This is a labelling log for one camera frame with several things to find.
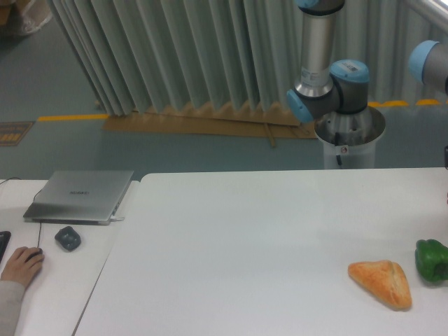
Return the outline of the person's hand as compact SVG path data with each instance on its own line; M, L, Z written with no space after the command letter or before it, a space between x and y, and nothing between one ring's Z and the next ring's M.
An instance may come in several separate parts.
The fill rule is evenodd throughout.
M25 262L23 253L30 249L29 247L23 246L17 248L12 256L8 259L6 266L1 273L1 280L4 281L14 281L22 284L25 289L29 287L34 278L38 275L41 269L37 272L27 271L25 269Z

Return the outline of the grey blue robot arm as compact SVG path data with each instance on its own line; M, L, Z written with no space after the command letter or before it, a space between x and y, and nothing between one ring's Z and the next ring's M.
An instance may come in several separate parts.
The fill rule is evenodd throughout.
M337 13L343 1L296 1L304 15L302 68L286 97L292 114L310 123L327 113L357 113L368 105L369 70L356 60L330 63ZM437 41L420 43L409 56L409 72L439 92L447 92L447 46Z

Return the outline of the grey sleeved forearm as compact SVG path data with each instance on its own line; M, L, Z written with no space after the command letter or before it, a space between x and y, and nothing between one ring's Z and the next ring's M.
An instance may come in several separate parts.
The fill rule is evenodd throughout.
M24 294L22 284L1 280L1 335L15 334Z

